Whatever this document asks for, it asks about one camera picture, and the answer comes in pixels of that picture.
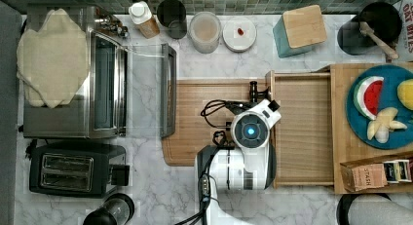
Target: spice bottle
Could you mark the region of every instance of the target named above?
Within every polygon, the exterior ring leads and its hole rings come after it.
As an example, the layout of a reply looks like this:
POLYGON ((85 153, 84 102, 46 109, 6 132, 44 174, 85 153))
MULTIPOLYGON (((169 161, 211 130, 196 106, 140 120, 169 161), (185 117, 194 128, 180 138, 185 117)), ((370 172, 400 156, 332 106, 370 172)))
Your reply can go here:
POLYGON ((131 20, 146 38, 152 38, 159 34, 159 27, 148 5, 141 1, 134 3, 129 8, 131 20))

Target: glass door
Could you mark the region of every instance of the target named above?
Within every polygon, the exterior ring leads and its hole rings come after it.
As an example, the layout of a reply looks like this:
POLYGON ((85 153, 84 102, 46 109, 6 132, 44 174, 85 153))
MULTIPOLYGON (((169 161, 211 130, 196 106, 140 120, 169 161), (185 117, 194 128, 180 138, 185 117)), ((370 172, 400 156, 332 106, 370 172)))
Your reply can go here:
POLYGON ((126 136, 174 132, 176 53, 168 44, 128 47, 126 136))

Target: black cup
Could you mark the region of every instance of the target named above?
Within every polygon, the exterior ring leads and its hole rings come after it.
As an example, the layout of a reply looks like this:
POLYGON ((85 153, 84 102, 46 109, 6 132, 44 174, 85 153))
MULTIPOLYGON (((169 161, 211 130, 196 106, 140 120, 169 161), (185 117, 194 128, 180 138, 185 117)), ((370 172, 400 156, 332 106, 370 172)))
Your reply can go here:
POLYGON ((186 35, 186 10, 181 2, 165 0, 158 6, 157 17, 171 38, 180 39, 186 35))
POLYGON ((361 34, 359 26, 361 21, 367 22, 374 30, 374 34, 387 44, 397 39, 402 26, 398 11, 393 5, 384 2, 367 5, 338 31, 338 45, 349 55, 361 55, 376 46, 370 37, 361 34))

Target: fruit plate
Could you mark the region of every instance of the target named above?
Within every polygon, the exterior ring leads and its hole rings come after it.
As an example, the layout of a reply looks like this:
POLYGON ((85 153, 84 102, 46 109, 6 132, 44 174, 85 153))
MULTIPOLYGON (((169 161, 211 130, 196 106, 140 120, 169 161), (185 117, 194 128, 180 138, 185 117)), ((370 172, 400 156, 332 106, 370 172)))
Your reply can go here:
POLYGON ((380 65, 369 68, 356 78, 347 95, 346 114, 350 127, 362 141, 379 149, 396 149, 413 141, 413 124, 409 123, 410 120, 413 120, 413 111, 404 107, 397 96, 397 86, 409 79, 413 79, 413 73, 393 65, 380 65), (354 93, 357 84, 371 76, 384 78, 379 96, 378 111, 388 107, 396 108, 398 113, 394 120, 400 121, 407 126, 406 130, 391 131, 389 133, 389 140, 386 143, 379 143, 375 137, 371 140, 367 138, 367 126, 370 120, 358 112, 354 103, 354 93))

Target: small dish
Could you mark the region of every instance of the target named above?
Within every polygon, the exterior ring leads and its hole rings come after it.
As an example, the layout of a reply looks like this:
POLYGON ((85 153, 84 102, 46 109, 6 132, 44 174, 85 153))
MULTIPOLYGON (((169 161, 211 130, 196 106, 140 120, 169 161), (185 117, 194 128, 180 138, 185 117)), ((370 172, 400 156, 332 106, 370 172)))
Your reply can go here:
POLYGON ((257 30, 254 23, 243 17, 232 18, 225 24, 222 37, 233 52, 245 52, 255 42, 257 30))

